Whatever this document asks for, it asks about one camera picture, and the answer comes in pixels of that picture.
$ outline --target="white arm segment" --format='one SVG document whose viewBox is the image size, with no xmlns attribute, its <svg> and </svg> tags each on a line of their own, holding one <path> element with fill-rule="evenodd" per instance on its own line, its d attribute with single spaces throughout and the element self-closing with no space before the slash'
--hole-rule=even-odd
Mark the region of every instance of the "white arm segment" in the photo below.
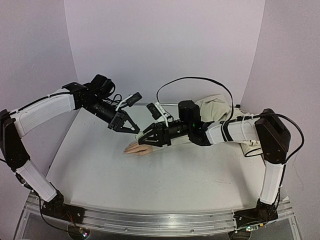
<svg viewBox="0 0 320 240">
<path fill-rule="evenodd" d="M 15 171 L 21 175 L 23 179 L 40 195 L 40 197 L 50 202 L 56 195 L 56 189 L 51 183 L 40 173 L 35 164 L 28 160 L 22 167 Z"/>
<path fill-rule="evenodd" d="M 259 141 L 259 136 L 255 127 L 255 122 L 257 120 L 258 118 L 230 123 L 227 128 L 233 142 L 242 143 L 243 141 L 248 140 Z M 208 127 L 206 136 L 211 144 L 225 142 L 221 132 L 221 126 L 221 123 L 214 122 Z M 275 202 L 283 170 L 283 164 L 272 164 L 265 161 L 263 187 L 260 194 L 260 201 L 262 203 L 271 205 Z"/>
<path fill-rule="evenodd" d="M 69 92 L 67 89 L 59 89 L 52 93 Z M 32 129 L 43 124 L 44 122 L 60 115 L 68 113 L 75 109 L 74 96 L 71 94 L 62 94 L 49 97 L 39 101 L 24 110 L 11 115 L 15 118 L 15 128 L 22 138 Z M 35 164 L 28 160 L 22 167 L 15 171 L 40 195 L 40 197 L 50 202 L 56 195 L 57 191 L 52 184 L 43 176 Z"/>
<path fill-rule="evenodd" d="M 233 142 L 242 143 L 243 141 L 248 140 L 259 141 L 259 137 L 255 127 L 255 122 L 257 120 L 258 118 L 230 123 L 228 125 L 228 130 L 230 136 L 233 139 Z M 211 144 L 219 144 L 225 142 L 221 132 L 221 126 L 221 123 L 214 122 L 208 127 L 206 136 Z"/>
<path fill-rule="evenodd" d="M 271 205 L 276 201 L 283 171 L 283 164 L 272 164 L 268 161 L 265 162 L 260 202 Z"/>
<path fill-rule="evenodd" d="M 69 92 L 67 89 L 59 89 L 52 93 Z M 22 138 L 32 129 L 43 124 L 44 122 L 63 113 L 71 112 L 75 109 L 74 96 L 71 94 L 63 94 L 53 96 L 42 101 L 39 101 L 24 110 L 11 115 L 15 118 L 14 125 L 18 131 L 19 136 Z"/>
</svg>

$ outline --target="fabric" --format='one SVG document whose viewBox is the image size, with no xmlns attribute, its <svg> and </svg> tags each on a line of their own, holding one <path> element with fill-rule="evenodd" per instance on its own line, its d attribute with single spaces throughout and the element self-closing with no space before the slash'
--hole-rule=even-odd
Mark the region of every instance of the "fabric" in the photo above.
<svg viewBox="0 0 320 240">
<path fill-rule="evenodd" d="M 228 119 L 231 115 L 231 107 L 228 105 L 225 96 L 222 94 L 206 97 L 204 99 L 196 101 L 195 104 L 197 104 L 200 107 L 200 115 L 201 120 L 203 122 L 224 121 Z M 243 112 L 238 108 L 234 108 L 232 119 L 235 119 L 239 116 L 247 115 L 250 114 L 248 112 Z M 188 136 L 181 136 L 171 140 L 172 145 L 180 145 L 186 143 L 191 143 L 189 141 Z M 239 143 L 241 145 L 241 149 L 245 157 L 252 157 L 263 153 L 259 141 L 247 140 Z M 153 151 L 157 151 L 164 148 L 167 148 L 167 146 L 152 146 Z"/>
</svg>

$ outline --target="white table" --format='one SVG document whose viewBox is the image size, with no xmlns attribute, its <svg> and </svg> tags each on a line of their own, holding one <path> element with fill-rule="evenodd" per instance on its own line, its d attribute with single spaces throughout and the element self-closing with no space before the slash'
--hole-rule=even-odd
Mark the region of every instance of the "white table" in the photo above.
<svg viewBox="0 0 320 240">
<path fill-rule="evenodd" d="M 175 118 L 178 108 L 167 106 Z M 154 122 L 145 106 L 126 108 L 143 130 Z M 265 166 L 236 143 L 171 146 L 126 155 L 133 134 L 116 133 L 84 109 L 76 116 L 47 179 L 66 203 L 104 210 L 182 213 L 254 208 Z"/>
</svg>

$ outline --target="robotic arm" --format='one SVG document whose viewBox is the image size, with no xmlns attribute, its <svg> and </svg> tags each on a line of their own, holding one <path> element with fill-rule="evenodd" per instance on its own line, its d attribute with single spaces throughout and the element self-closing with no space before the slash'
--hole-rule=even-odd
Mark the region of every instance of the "robotic arm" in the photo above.
<svg viewBox="0 0 320 240">
<path fill-rule="evenodd" d="M 142 96 L 137 92 L 126 99 L 125 105 L 122 106 L 121 102 L 115 105 L 108 98 L 115 87 L 111 79 L 96 75 L 90 83 L 82 85 L 73 82 L 22 108 L 0 112 L 0 148 L 6 164 L 25 187 L 35 191 L 45 201 L 43 214 L 69 221 L 68 213 L 75 223 L 81 223 L 84 209 L 64 204 L 64 196 L 31 161 L 21 138 L 44 122 L 80 108 L 108 123 L 109 129 L 137 134 L 140 129 L 122 108 L 131 107 Z M 132 125 L 131 128 L 124 127 L 127 121 Z"/>
<path fill-rule="evenodd" d="M 138 135 L 140 145 L 157 147 L 171 145 L 171 139 L 188 135 L 189 140 L 199 146 L 210 146 L 224 142 L 260 141 L 265 160 L 265 174 L 260 198 L 256 208 L 234 213 L 237 229 L 260 225 L 278 218 L 276 201 L 284 176 L 291 134 L 271 109 L 257 116 L 240 116 L 224 122 L 202 122 L 200 108 L 193 101 L 178 104 L 179 120 L 163 121 L 167 117 L 159 106 L 149 104 L 152 116 L 159 120 Z"/>
</svg>

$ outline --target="finger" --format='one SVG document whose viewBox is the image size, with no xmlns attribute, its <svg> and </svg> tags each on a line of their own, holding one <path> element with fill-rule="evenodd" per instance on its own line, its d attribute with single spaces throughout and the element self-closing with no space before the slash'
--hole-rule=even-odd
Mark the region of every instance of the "finger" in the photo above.
<svg viewBox="0 0 320 240">
<path fill-rule="evenodd" d="M 135 155 L 137 155 L 137 156 L 144 156 L 144 155 L 148 155 L 148 154 L 150 154 L 150 153 L 152 153 L 152 148 L 148 148 L 148 149 L 146 149 L 145 151 L 139 151 L 139 152 L 137 152 Z"/>
<path fill-rule="evenodd" d="M 140 146 L 139 143 L 135 142 L 135 143 L 127 146 L 126 149 L 125 149 L 125 151 L 126 151 L 126 150 L 130 150 L 130 149 L 138 148 L 139 146 Z"/>
<path fill-rule="evenodd" d="M 133 154 L 133 153 L 145 151 L 145 150 L 147 150 L 147 149 L 148 149 L 147 146 L 141 145 L 141 146 L 138 146 L 138 147 L 136 147 L 136 148 L 127 149 L 127 150 L 125 150 L 124 152 L 125 152 L 126 154 Z"/>
</svg>

